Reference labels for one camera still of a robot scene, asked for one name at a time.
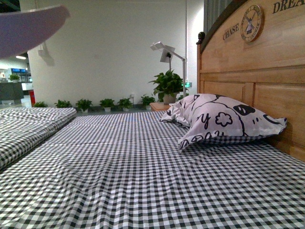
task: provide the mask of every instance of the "wooden headboard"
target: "wooden headboard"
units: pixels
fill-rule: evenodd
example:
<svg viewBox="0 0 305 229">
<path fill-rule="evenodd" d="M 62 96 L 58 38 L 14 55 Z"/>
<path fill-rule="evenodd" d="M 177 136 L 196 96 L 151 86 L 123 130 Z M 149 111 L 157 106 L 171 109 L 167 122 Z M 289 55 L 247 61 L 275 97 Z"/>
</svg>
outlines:
<svg viewBox="0 0 305 229">
<path fill-rule="evenodd" d="M 305 0 L 234 0 L 197 59 L 198 93 L 286 117 L 287 128 L 267 141 L 305 161 Z"/>
</svg>

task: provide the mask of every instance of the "black and white checkered sheet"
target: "black and white checkered sheet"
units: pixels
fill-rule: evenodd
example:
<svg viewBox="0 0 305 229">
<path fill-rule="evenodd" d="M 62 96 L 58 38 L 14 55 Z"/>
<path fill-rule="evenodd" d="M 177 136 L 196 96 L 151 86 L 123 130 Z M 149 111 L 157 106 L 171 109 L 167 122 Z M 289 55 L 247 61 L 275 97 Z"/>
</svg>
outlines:
<svg viewBox="0 0 305 229">
<path fill-rule="evenodd" d="M 305 164 L 189 146 L 163 112 L 76 117 L 0 173 L 0 228 L 305 228 Z"/>
<path fill-rule="evenodd" d="M 54 134 L 74 108 L 10 108 L 0 111 L 0 170 Z"/>
</svg>

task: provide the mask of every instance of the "white pillow with cartoon print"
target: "white pillow with cartoon print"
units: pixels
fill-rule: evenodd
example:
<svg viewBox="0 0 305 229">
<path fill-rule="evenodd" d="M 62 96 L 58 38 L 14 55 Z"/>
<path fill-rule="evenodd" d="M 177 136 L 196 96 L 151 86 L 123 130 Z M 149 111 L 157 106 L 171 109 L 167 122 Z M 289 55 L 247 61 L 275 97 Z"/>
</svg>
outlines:
<svg viewBox="0 0 305 229">
<path fill-rule="evenodd" d="M 170 107 L 160 121 L 175 121 L 190 128 L 178 141 L 179 150 L 198 141 L 253 141 L 277 135 L 287 126 L 286 118 L 274 119 L 237 100 L 215 94 L 189 95 Z"/>
</svg>

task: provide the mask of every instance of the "ceiling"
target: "ceiling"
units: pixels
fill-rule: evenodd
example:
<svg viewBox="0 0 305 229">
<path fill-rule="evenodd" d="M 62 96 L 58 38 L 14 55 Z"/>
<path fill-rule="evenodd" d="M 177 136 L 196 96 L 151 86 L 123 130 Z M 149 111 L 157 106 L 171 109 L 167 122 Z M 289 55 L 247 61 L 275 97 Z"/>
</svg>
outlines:
<svg viewBox="0 0 305 229">
<path fill-rule="evenodd" d="M 20 11 L 19 0 L 0 0 L 0 13 Z"/>
</svg>

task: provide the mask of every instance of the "nightstand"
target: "nightstand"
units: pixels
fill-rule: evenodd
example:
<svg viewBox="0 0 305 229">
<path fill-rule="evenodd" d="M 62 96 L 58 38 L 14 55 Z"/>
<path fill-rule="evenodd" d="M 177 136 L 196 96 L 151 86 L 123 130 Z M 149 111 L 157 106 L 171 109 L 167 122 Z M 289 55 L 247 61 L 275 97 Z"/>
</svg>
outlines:
<svg viewBox="0 0 305 229">
<path fill-rule="evenodd" d="M 150 103 L 152 111 L 167 111 L 170 106 L 164 103 Z"/>
</svg>

